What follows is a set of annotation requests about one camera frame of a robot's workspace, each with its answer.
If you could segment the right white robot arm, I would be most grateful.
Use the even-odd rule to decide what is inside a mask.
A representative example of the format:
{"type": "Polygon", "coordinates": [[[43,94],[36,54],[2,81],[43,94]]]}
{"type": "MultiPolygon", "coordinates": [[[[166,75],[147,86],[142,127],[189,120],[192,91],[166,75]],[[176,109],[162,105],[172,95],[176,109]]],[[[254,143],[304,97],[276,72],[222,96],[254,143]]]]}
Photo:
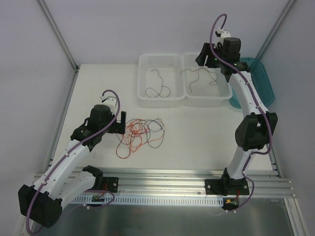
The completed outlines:
{"type": "Polygon", "coordinates": [[[199,66],[219,68],[237,95],[243,120],[235,131],[236,152],[219,179],[205,180],[208,195],[249,195],[246,170],[256,154],[270,146],[278,122],[276,113],[264,106],[252,83],[250,68],[240,59],[241,40],[226,37],[217,44],[204,43],[196,58],[199,66]]]}

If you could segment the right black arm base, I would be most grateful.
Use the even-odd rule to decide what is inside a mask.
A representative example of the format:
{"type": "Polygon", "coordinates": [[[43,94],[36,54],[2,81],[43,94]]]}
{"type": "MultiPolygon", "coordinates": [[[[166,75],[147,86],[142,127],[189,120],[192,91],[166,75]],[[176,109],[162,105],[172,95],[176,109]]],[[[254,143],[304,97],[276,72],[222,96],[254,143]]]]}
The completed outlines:
{"type": "Polygon", "coordinates": [[[242,179],[206,179],[205,191],[207,195],[239,195],[248,196],[250,194],[248,182],[242,179]]]}

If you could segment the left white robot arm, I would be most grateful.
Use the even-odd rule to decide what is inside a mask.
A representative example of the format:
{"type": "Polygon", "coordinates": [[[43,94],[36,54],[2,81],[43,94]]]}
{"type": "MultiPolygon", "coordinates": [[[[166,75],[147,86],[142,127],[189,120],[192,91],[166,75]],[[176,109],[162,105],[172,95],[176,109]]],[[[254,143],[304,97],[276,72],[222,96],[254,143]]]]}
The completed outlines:
{"type": "Polygon", "coordinates": [[[105,191],[103,171],[86,166],[70,182],[66,182],[79,162],[88,156],[101,142],[106,133],[124,134],[126,112],[120,110],[119,100],[112,98],[95,105],[90,116],[76,128],[65,150],[37,181],[31,186],[23,185],[18,191],[20,212],[26,218],[30,235],[30,221],[45,228],[52,227],[65,207],[87,190],[105,191]]]}

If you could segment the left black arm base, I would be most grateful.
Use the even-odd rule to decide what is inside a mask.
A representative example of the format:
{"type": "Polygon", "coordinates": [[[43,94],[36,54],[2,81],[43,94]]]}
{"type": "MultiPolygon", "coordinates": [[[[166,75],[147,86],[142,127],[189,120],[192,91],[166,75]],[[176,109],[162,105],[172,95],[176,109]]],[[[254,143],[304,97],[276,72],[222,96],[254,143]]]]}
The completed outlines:
{"type": "Polygon", "coordinates": [[[96,190],[106,190],[112,193],[117,193],[118,187],[118,177],[100,177],[96,184],[96,190]]]}

